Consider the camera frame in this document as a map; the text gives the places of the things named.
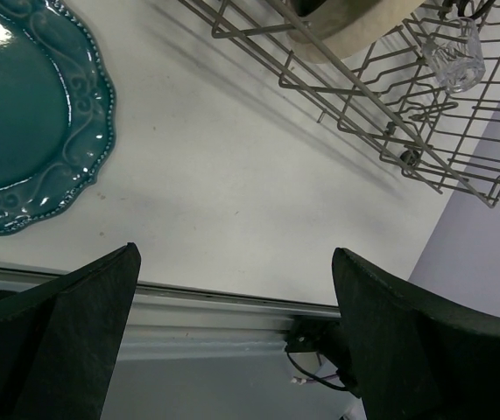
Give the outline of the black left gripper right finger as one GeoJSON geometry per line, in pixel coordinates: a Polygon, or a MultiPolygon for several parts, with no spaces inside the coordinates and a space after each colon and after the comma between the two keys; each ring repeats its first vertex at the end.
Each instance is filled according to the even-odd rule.
{"type": "Polygon", "coordinates": [[[332,276],[369,419],[500,419],[500,318],[336,249],[332,276]]]}

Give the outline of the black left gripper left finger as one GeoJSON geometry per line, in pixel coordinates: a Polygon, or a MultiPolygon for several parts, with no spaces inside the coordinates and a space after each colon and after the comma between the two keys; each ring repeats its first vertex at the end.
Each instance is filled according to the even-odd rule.
{"type": "Polygon", "coordinates": [[[0,290],[0,419],[98,419],[137,287],[127,245],[28,290],[0,290]]]}

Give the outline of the teal scalloped plate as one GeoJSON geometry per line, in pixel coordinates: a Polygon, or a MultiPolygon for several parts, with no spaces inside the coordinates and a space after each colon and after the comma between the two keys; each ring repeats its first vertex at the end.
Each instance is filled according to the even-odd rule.
{"type": "Polygon", "coordinates": [[[61,1],[0,1],[0,236],[65,212],[115,145],[116,92],[61,1]]]}

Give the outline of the clear drinking glass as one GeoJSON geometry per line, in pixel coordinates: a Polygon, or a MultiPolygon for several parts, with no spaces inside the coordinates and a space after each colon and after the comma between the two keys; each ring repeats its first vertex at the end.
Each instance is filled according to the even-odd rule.
{"type": "Polygon", "coordinates": [[[485,75],[479,31],[468,17],[438,24],[421,50],[439,85],[449,94],[470,90],[485,75]]]}

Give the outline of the green cream round plate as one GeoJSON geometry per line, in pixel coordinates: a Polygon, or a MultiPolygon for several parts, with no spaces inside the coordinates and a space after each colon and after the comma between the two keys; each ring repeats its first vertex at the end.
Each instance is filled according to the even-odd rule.
{"type": "MultiPolygon", "coordinates": [[[[307,17],[299,18],[323,45],[343,60],[380,39],[421,4],[422,0],[332,0],[307,17]]],[[[290,1],[285,5],[294,12],[290,1]]]]}

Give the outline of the black floral square plate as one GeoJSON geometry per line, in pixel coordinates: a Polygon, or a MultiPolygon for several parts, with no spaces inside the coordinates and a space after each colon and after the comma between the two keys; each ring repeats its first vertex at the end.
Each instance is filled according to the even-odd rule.
{"type": "Polygon", "coordinates": [[[304,18],[320,8],[326,0],[291,0],[290,4],[298,17],[304,18]]]}

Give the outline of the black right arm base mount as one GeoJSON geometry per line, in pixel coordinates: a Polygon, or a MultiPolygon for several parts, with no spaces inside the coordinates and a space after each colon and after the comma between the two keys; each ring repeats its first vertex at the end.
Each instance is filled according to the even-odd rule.
{"type": "Polygon", "coordinates": [[[321,384],[329,389],[350,393],[360,398],[360,389],[353,371],[349,344],[342,322],[334,318],[297,317],[285,336],[285,354],[305,382],[321,384]],[[335,366],[335,385],[327,377],[319,377],[304,369],[292,356],[311,353],[323,356],[335,366]]]}

